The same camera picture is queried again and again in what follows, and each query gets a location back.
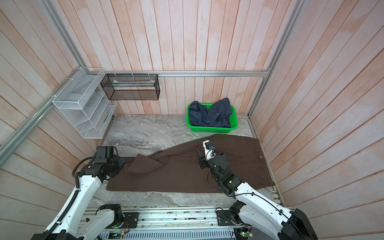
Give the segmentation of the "brown trousers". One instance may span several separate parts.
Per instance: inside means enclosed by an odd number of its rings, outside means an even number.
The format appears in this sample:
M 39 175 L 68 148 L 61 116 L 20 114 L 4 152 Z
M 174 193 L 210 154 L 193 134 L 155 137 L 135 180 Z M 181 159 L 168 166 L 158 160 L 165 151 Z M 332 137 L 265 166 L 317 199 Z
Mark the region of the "brown trousers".
M 207 137 L 219 154 L 225 154 L 231 170 L 254 189 L 274 185 L 260 141 L 251 137 L 215 134 Z M 149 156 L 126 158 L 120 173 L 109 180 L 113 192 L 215 193 L 208 169 L 201 169 L 197 152 L 204 138 L 190 141 Z

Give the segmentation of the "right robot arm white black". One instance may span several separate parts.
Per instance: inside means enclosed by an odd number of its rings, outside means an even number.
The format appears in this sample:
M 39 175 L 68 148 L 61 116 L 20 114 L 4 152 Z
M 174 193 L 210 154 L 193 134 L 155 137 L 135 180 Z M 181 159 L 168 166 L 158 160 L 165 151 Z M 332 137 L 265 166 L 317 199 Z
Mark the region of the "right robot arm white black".
M 224 154 L 197 151 L 201 169 L 209 169 L 218 190 L 236 202 L 227 211 L 234 225 L 252 226 L 274 240 L 317 240 L 307 215 L 269 200 L 235 175 Z

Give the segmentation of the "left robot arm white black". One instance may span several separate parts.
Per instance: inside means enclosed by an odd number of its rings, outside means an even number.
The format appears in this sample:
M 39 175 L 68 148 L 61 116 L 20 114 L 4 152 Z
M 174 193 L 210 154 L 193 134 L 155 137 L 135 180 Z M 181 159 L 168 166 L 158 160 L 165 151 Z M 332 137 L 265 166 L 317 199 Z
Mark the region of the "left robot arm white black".
M 88 157 L 73 169 L 75 187 L 59 214 L 41 234 L 33 240 L 95 240 L 106 227 L 127 228 L 128 223 L 119 204 L 99 207 L 93 219 L 78 230 L 89 202 L 103 181 L 115 177 L 126 161 L 117 155 L 112 157 Z

